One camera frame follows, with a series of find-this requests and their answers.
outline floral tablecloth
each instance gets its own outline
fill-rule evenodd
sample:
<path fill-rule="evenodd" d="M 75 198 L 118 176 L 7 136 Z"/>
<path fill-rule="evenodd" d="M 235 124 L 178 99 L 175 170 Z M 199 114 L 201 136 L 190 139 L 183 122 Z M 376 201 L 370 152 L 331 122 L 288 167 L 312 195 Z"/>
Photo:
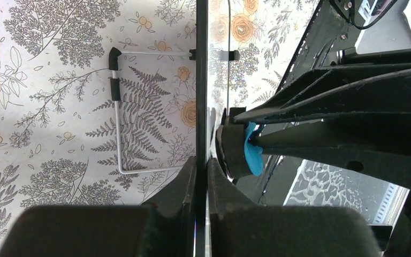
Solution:
<path fill-rule="evenodd" d="M 230 4 L 227 35 L 242 56 L 231 105 L 254 107 L 273 94 L 317 0 Z M 195 49 L 195 16 L 195 0 L 0 0 L 0 245 L 30 206 L 137 205 L 175 177 L 117 171 L 107 55 Z M 129 54 L 119 67 L 125 168 L 182 165 L 195 154 L 195 62 Z"/>

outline wire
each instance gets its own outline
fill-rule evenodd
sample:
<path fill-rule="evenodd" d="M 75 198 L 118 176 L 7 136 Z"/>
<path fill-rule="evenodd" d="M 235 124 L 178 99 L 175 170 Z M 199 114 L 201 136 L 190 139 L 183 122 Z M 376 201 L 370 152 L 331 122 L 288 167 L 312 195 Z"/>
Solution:
<path fill-rule="evenodd" d="M 377 16 L 377 18 L 371 22 L 370 24 L 366 25 L 366 26 L 358 26 L 357 24 L 355 24 L 355 0 L 351 0 L 352 3 L 352 7 L 351 7 L 351 11 L 350 11 L 350 23 L 357 29 L 360 30 L 364 30 L 364 29 L 368 29 L 372 26 L 374 26 L 378 21 L 380 21 L 380 19 L 382 19 L 385 14 L 390 10 L 390 8 L 397 2 L 398 0 L 392 0 L 387 7 L 382 11 L 382 13 L 380 13 L 379 16 Z"/>

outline black vertical pole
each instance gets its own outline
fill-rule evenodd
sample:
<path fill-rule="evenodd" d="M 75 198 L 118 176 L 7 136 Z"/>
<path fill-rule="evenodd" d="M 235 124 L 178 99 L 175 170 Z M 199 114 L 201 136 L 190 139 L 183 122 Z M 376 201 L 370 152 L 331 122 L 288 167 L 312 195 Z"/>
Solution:
<path fill-rule="evenodd" d="M 208 0 L 196 1 L 196 257 L 206 253 Z"/>

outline floral wallpaper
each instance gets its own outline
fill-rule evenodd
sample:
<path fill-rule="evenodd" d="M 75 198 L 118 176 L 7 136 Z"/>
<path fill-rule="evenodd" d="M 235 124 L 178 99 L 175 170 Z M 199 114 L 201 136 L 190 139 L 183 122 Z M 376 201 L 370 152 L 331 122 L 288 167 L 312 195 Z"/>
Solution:
<path fill-rule="evenodd" d="M 227 105 L 228 78 L 230 106 L 269 98 L 317 2 L 210 0 L 210 48 L 241 53 L 210 59 L 210 105 Z M 117 171 L 108 52 L 188 52 L 195 19 L 195 0 L 0 1 L 0 245 L 30 206 L 137 205 L 176 176 Z M 124 168 L 182 165 L 195 155 L 195 62 L 125 54 L 119 68 Z"/>

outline blue rubber pad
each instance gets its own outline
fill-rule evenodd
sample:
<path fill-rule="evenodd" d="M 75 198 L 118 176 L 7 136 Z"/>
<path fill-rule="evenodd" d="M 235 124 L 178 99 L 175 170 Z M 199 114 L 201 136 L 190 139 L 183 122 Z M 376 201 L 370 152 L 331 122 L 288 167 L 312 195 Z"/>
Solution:
<path fill-rule="evenodd" d="M 245 142 L 243 143 L 243 150 L 249 170 L 255 176 L 259 176 L 264 169 L 264 162 L 262 161 L 262 148 L 259 146 L 253 146 L 249 143 L 249 138 L 253 134 L 254 128 L 256 128 L 256 123 L 250 122 L 245 129 Z"/>

